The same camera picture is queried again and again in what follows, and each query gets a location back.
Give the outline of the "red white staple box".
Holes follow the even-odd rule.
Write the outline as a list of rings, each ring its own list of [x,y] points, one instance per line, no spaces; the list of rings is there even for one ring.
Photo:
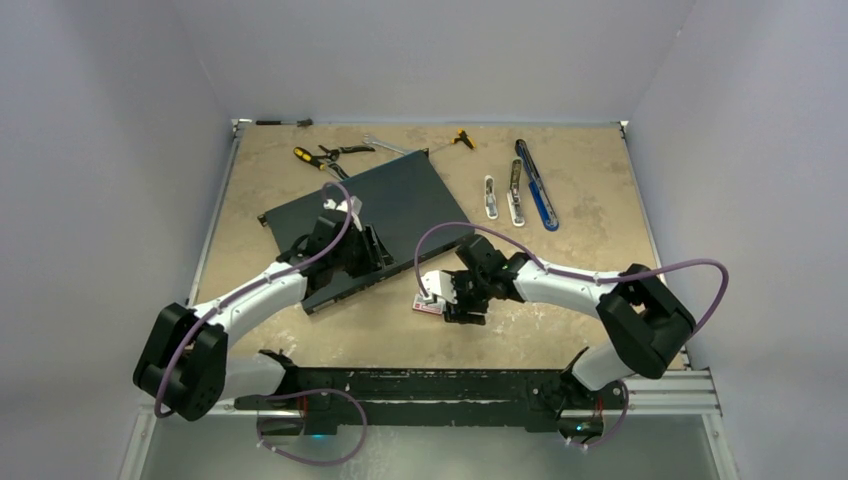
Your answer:
[[[445,302],[438,297],[424,297],[416,294],[412,302],[412,310],[418,313],[442,316],[445,311]]]

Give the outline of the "blue stapler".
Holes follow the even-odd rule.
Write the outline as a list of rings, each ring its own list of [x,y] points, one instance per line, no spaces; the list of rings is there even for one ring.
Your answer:
[[[532,158],[529,147],[524,139],[517,139],[515,151],[522,160],[525,172],[528,176],[530,193],[539,212],[543,226],[548,231],[557,231],[559,220],[553,205],[547,195],[539,170]]]

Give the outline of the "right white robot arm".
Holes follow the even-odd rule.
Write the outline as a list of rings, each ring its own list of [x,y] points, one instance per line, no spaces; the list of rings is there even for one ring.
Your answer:
[[[492,300],[546,304],[600,321],[604,343],[577,355],[561,381],[564,399],[584,407],[603,387],[633,374],[661,378],[696,321],[648,268],[623,272],[566,268],[519,251],[505,256],[481,235],[461,243],[460,270],[421,277],[427,303],[442,302],[446,321],[482,325]]]

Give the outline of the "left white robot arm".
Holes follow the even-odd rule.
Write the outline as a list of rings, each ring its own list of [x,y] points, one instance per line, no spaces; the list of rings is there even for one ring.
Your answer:
[[[328,286],[335,273],[356,279],[394,259],[370,224],[341,211],[322,214],[262,273],[221,297],[186,307],[172,303],[157,315],[132,375],[154,399],[161,417],[203,417],[218,401],[260,395],[272,408],[297,399],[298,382],[265,354],[231,359],[230,348],[264,321]]]

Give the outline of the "white stapler part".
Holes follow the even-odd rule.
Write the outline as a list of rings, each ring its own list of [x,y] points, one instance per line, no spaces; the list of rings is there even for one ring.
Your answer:
[[[496,195],[494,192],[494,178],[491,175],[486,175],[484,177],[484,207],[489,219],[497,219],[499,217]]]

